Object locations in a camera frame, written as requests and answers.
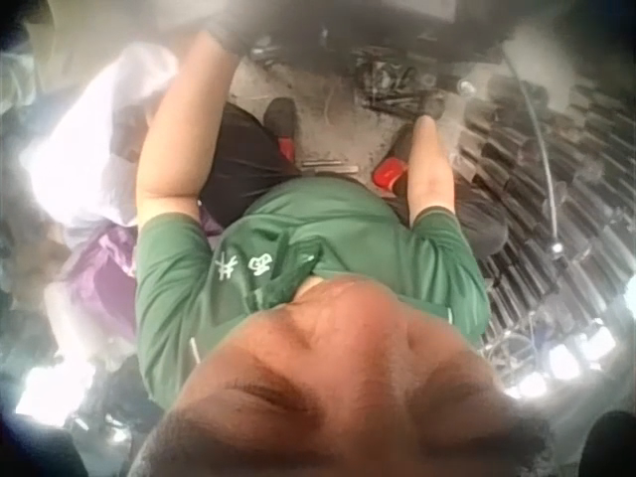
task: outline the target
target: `shirt sleeve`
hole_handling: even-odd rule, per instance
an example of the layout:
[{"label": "shirt sleeve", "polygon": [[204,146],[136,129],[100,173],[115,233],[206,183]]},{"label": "shirt sleeve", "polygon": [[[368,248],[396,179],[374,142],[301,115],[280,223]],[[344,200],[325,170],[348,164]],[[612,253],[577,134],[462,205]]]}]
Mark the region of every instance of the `shirt sleeve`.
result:
[{"label": "shirt sleeve", "polygon": [[446,209],[428,209],[417,218],[418,277],[427,301],[444,303],[450,322],[478,343],[490,320],[486,284],[457,218]]},{"label": "shirt sleeve", "polygon": [[200,313],[195,309],[210,273],[212,250],[191,218],[166,214],[143,228],[137,244],[139,367],[151,397],[172,404],[194,368],[187,352]]}]

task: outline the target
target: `red sock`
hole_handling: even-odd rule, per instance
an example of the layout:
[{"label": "red sock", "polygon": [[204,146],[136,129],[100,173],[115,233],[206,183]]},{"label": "red sock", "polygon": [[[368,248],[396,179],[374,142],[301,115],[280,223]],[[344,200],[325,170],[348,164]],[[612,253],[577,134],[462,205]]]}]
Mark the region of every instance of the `red sock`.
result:
[{"label": "red sock", "polygon": [[404,161],[396,157],[388,157],[374,171],[374,184],[387,192],[392,192],[396,181],[407,170],[408,165]]},{"label": "red sock", "polygon": [[285,156],[285,159],[292,164],[296,163],[296,147],[293,139],[289,137],[279,137],[278,148],[280,149],[280,153]]}]

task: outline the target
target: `forearm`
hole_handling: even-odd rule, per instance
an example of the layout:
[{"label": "forearm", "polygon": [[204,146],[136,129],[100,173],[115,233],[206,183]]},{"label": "forearm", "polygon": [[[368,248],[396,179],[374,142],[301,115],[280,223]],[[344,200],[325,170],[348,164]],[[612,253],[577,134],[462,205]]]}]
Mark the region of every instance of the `forearm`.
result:
[{"label": "forearm", "polygon": [[408,161],[410,222],[430,207],[455,212],[455,184],[448,154],[440,142],[435,121],[422,117],[415,124]]},{"label": "forearm", "polygon": [[139,221],[147,203],[197,199],[210,171],[239,58],[202,33],[155,115],[139,160]]}]

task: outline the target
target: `black glove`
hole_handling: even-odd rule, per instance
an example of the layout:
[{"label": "black glove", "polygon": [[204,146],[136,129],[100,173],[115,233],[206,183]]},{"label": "black glove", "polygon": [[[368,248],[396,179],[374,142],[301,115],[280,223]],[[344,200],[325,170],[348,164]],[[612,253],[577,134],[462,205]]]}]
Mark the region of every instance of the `black glove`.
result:
[{"label": "black glove", "polygon": [[256,41],[289,20],[292,0],[216,0],[206,27],[229,52],[249,53]]}]

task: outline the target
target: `screw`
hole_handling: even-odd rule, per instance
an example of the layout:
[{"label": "screw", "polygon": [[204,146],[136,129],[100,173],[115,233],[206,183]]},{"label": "screw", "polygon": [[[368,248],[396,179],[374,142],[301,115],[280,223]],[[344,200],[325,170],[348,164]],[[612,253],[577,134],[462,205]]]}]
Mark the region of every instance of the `screw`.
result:
[{"label": "screw", "polygon": [[457,85],[457,92],[459,93],[460,96],[472,97],[475,94],[477,94],[477,88],[472,82],[466,79],[463,79]]}]

